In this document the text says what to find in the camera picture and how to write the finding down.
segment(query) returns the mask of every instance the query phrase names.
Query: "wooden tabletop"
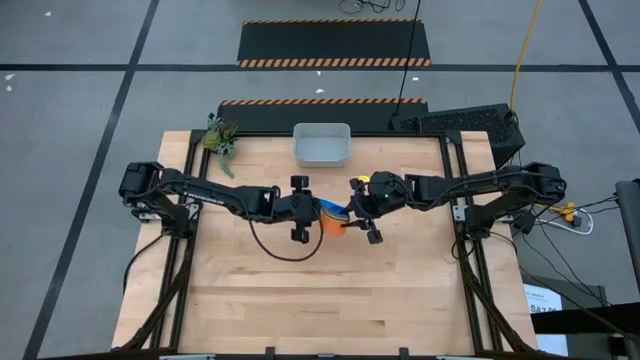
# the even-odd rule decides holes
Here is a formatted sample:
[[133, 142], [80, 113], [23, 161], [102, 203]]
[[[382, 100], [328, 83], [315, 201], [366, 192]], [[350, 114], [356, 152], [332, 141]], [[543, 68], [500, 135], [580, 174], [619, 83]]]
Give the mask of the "wooden tabletop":
[[[470, 174], [494, 169], [486, 133], [462, 133]], [[189, 132], [166, 132], [158, 161], [182, 170]], [[207, 179], [230, 186], [278, 185], [290, 192], [289, 177], [309, 175], [313, 195], [346, 204], [348, 181], [387, 170], [443, 176], [437, 139], [354, 138], [347, 166], [304, 169], [293, 158], [291, 138], [241, 138], [231, 162], [235, 179], [215, 157]], [[450, 147], [454, 175], [455, 151]], [[198, 149], [193, 175], [197, 175]], [[476, 197], [486, 203], [497, 194]], [[264, 353], [275, 346], [286, 354], [473, 354], [460, 267], [451, 256], [454, 241], [448, 206], [429, 212], [408, 208], [376, 221], [384, 242], [372, 246], [366, 234], [349, 230], [326, 237], [315, 257], [302, 263], [274, 260], [262, 252], [246, 221], [226, 209], [205, 205], [200, 219], [180, 352]], [[273, 252], [299, 257], [313, 249], [290, 240], [292, 224], [256, 225]], [[137, 249], [155, 238], [159, 224], [141, 227]], [[506, 225], [493, 231], [510, 238]], [[169, 241], [142, 255], [131, 269], [114, 346], [126, 342], [156, 304]], [[514, 248], [498, 237], [484, 240], [497, 306], [522, 338], [536, 346]], [[479, 305], [485, 348], [491, 343]], [[168, 343], [173, 309], [167, 312], [163, 344]]]

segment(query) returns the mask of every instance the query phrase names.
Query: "white plastic bin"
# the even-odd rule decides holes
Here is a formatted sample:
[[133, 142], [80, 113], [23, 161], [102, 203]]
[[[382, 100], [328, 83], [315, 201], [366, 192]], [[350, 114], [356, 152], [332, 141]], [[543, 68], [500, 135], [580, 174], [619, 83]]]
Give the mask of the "white plastic bin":
[[351, 156], [351, 128], [343, 123], [297, 124], [293, 154], [301, 167], [342, 167]]

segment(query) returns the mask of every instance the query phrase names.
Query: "gray floor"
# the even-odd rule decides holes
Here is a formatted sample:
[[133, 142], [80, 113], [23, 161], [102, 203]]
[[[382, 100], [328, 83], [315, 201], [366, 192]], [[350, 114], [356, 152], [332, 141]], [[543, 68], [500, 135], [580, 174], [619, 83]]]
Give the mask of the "gray floor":
[[[141, 64], [233, 64], [242, 21], [344, 18], [337, 0], [160, 0]], [[640, 64], [634, 0], [590, 0], [619, 64]], [[415, 1], [397, 14], [411, 17]], [[534, 0], [425, 0], [420, 17], [434, 64], [514, 64]], [[0, 64], [126, 64], [149, 0], [0, 0]], [[357, 17], [375, 17], [369, 9]], [[526, 64], [605, 65], [575, 0], [545, 1]], [[4, 77], [15, 74], [11, 80]], [[22, 357], [78, 206], [123, 72], [0, 71], [0, 348]], [[40, 356], [106, 351], [122, 272], [139, 225], [116, 189], [130, 161], [155, 159], [163, 131], [202, 128], [224, 99], [394, 97], [401, 72], [137, 72], [126, 98]], [[412, 72], [407, 97], [430, 109], [508, 102], [508, 72]], [[635, 93], [640, 74], [625, 73]], [[325, 90], [316, 94], [317, 89]], [[524, 162], [558, 166], [568, 200], [609, 196], [640, 176], [640, 134], [609, 72], [523, 73], [517, 111]], [[614, 303], [638, 300], [617, 211], [591, 236], [547, 230], [576, 273]], [[527, 237], [559, 269], [539, 229]], [[516, 239], [521, 264], [558, 278]]]

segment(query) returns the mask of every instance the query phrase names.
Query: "artificial plant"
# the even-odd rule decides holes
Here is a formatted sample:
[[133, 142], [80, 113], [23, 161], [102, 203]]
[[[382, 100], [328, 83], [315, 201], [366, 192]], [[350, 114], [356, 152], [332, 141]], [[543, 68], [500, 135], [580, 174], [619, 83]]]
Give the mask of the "artificial plant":
[[202, 145], [218, 155], [220, 168], [233, 179], [234, 175], [227, 160], [233, 160], [236, 156], [233, 143], [238, 139], [236, 136], [238, 126], [234, 123], [228, 123], [220, 117], [215, 117], [211, 113], [207, 121], [207, 128], [208, 131], [202, 138]]

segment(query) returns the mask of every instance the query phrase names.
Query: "orange object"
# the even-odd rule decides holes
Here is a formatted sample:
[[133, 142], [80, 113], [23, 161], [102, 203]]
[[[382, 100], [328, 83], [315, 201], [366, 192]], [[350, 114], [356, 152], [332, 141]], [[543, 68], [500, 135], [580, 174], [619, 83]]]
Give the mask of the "orange object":
[[340, 237], [347, 232], [347, 228], [341, 225], [349, 222], [349, 215], [332, 215], [325, 208], [322, 208], [320, 213], [320, 221], [327, 235]]

